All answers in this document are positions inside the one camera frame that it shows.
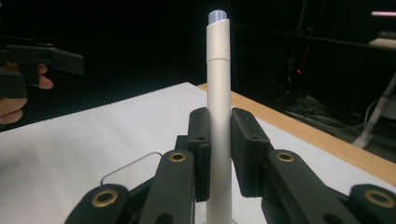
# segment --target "white table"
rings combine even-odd
[[[0,133],[0,223],[64,223],[81,197],[121,166],[175,146],[186,135],[190,112],[206,106],[206,92],[182,83],[135,98]],[[326,185],[349,194],[371,183],[396,192],[390,183],[258,119],[275,148],[298,153]],[[129,189],[150,178],[159,157],[111,176]],[[196,204],[196,223],[205,203]],[[233,219],[266,223],[261,198],[240,196],[233,175]]]

